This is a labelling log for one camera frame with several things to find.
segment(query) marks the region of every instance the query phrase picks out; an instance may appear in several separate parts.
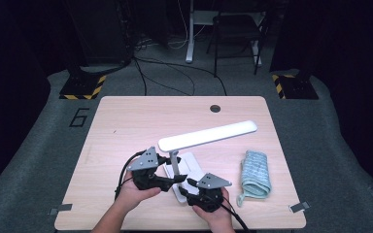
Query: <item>chair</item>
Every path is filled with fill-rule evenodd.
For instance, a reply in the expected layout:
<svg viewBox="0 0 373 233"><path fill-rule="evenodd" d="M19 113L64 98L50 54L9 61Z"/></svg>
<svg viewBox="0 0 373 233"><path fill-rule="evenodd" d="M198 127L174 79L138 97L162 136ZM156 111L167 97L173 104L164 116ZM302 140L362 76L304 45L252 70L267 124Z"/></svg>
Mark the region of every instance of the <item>chair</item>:
<svg viewBox="0 0 373 233"><path fill-rule="evenodd" d="M217 76L217 63L219 58L249 57L248 55L219 55L220 44L242 43L244 52L249 46L252 47L257 42L257 53L253 50L250 57L256 56L254 74L259 63L259 56L264 45L268 27L271 23L272 15L271 0L223 0L220 5L218 15L213 18L214 29L211 41L207 48L209 53L211 45L215 44L215 64L214 77ZM262 21L257 24L250 14L265 13Z"/></svg>

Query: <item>cloth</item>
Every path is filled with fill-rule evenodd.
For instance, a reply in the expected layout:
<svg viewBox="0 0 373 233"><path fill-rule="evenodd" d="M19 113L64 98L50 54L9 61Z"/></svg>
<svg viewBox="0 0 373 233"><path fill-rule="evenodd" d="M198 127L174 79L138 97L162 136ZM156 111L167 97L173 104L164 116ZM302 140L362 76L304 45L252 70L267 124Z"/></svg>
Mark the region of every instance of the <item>cloth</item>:
<svg viewBox="0 0 373 233"><path fill-rule="evenodd" d="M266 198L271 191L268 163L265 153L248 150L242 161L241 185L243 193L237 197L237 205L242 206L245 197Z"/></svg>

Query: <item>light wood tabletop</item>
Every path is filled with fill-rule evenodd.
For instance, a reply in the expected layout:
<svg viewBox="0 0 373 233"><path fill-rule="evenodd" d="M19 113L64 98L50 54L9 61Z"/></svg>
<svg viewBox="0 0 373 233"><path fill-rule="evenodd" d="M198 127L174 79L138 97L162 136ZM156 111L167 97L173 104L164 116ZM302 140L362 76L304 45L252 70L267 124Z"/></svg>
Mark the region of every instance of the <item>light wood tabletop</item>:
<svg viewBox="0 0 373 233"><path fill-rule="evenodd" d="M220 106L218 113L210 107ZM281 148L274 123L262 97L257 96L109 96L99 104L86 137L73 177L59 212L58 230L89 230L114 202L114 191L124 163L134 153L154 146L159 139L202 129L252 120L255 133L201 145L192 152L203 172L232 182L230 202L250 229L295 229L306 224L304 213L288 206L299 199ZM241 161L247 150L267 155L272 190L266 199L236 198L242 193ZM166 177L162 166L156 174ZM233 219L235 229L242 229ZM122 230L206 230L208 226L187 204L179 203L174 191L161 192L143 201L125 218Z"/></svg>

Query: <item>blue towel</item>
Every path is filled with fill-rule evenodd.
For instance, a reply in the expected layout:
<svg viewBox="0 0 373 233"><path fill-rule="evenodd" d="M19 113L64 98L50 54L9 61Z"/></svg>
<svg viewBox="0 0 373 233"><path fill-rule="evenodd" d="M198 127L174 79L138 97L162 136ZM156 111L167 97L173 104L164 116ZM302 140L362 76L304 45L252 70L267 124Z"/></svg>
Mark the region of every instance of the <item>blue towel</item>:
<svg viewBox="0 0 373 233"><path fill-rule="evenodd" d="M248 150L242 161L241 185L243 193L237 198L237 205L242 206L245 197L266 198L271 191L268 163L265 153Z"/></svg>

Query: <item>yellow and black striped tape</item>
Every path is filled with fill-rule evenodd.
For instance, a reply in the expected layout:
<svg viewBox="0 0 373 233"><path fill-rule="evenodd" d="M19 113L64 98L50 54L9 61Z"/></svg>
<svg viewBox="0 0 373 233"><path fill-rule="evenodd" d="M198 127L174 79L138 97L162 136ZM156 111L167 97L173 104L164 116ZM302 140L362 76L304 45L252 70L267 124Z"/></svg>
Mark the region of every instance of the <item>yellow and black striped tape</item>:
<svg viewBox="0 0 373 233"><path fill-rule="evenodd" d="M101 91L102 85L104 84L104 81L106 80L106 76L103 76L99 79L98 84L95 87L95 90L93 90L93 93L90 95L59 95L59 99L70 99L70 100L78 100L78 99L95 99L99 92Z"/></svg>
<svg viewBox="0 0 373 233"><path fill-rule="evenodd" d="M293 75L283 75L283 76L277 76L273 75L272 80L274 81L275 87L277 88L278 95L280 96L280 99L287 99L286 94L284 93L283 87L280 84L280 77L286 77L286 78L295 78Z"/></svg>

